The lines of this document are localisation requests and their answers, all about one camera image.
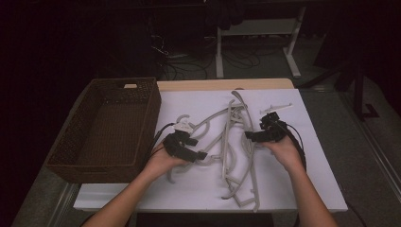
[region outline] white board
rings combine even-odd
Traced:
[[[336,179],[324,156],[316,132],[313,129],[305,105],[298,90],[241,90],[238,91],[248,105],[253,126],[259,131],[259,119],[263,116],[260,111],[278,105],[292,104],[292,107],[279,111],[280,119],[293,126],[302,136],[307,162],[307,173],[314,183],[323,202],[331,212],[345,211],[347,206],[343,199]],[[204,118],[227,108],[234,99],[231,91],[195,91],[195,92],[162,92],[162,106],[159,114],[156,131],[164,125],[175,122],[182,114],[188,114],[188,121],[200,123]],[[201,138],[195,147],[188,147],[195,151],[204,148],[223,130],[226,114],[211,121],[210,131]],[[172,128],[165,130],[160,139],[173,132]],[[247,164],[247,158],[241,153],[239,135],[241,128],[230,131],[230,143],[237,153],[237,165],[233,174],[241,176],[242,169]],[[209,154],[219,153],[219,145],[209,151]],[[287,172],[276,161],[270,151],[257,148],[254,155],[257,188],[260,196],[258,212],[278,212],[296,209],[295,198],[292,192]],[[173,180],[170,183],[166,176],[154,182],[137,208],[141,212],[251,212],[254,202],[244,207],[238,207],[234,199],[223,200],[229,190],[226,182],[221,178],[221,162],[214,162],[210,166],[192,166],[185,173],[178,173],[177,167],[173,170]],[[119,191],[125,183],[86,183],[83,184],[74,204],[76,209],[96,210],[101,208]],[[242,200],[253,196],[251,192],[251,176],[238,193]]]

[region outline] forearm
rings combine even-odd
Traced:
[[[298,205],[301,226],[337,226],[304,169],[297,166],[288,173]]]
[[[139,174],[83,226],[124,226],[151,183],[152,179]]]

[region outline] basket handle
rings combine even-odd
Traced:
[[[136,83],[127,83],[124,85],[124,88],[138,88],[138,85]]]

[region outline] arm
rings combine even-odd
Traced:
[[[124,226],[150,184],[172,167],[186,161],[171,157],[163,144],[153,151],[144,170],[117,196],[95,213],[83,226]]]
[[[300,215],[301,226],[337,226],[302,166],[292,141],[286,136],[277,143],[265,142],[291,179]]]

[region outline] wicker basket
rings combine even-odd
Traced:
[[[160,105],[156,79],[92,80],[45,165],[69,183],[130,182],[151,149]]]

